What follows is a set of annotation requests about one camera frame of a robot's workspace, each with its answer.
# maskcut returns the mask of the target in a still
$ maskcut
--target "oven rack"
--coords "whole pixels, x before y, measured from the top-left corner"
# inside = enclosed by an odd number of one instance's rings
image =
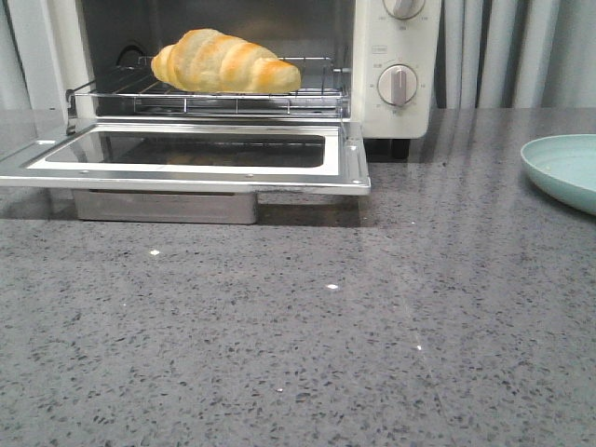
[[[286,94],[200,93],[178,90],[158,81],[151,58],[135,66],[117,66],[106,74],[66,92],[69,129],[78,118],[77,105],[93,100],[97,116],[216,116],[341,119],[347,108],[343,69],[331,58],[281,58],[296,65],[303,88]]]

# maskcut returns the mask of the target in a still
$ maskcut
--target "plate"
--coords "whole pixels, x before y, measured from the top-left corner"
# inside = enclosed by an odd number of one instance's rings
[[[596,215],[596,135],[559,135],[528,142],[523,167],[545,193]]]

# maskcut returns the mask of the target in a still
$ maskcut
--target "white knob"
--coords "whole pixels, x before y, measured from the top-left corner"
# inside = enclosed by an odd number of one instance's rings
[[[392,65],[379,77],[377,89],[383,101],[403,107],[416,94],[418,78],[407,65]]]
[[[418,14],[425,0],[383,0],[387,12],[399,20],[407,20]]]

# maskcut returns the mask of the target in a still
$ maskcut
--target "countertop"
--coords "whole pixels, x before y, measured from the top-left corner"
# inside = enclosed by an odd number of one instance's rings
[[[2,153],[58,123],[0,114]],[[520,160],[595,129],[437,111],[370,196],[262,196],[248,226],[0,188],[0,445],[595,445],[596,218]]]

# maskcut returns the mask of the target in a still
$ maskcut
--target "toaster oven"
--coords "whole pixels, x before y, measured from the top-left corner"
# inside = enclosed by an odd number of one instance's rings
[[[61,0],[50,21],[66,124],[0,184],[72,190],[81,219],[253,223],[258,194],[370,193],[365,141],[427,130],[440,0]],[[291,93],[180,91],[152,57],[190,29],[273,50]]]

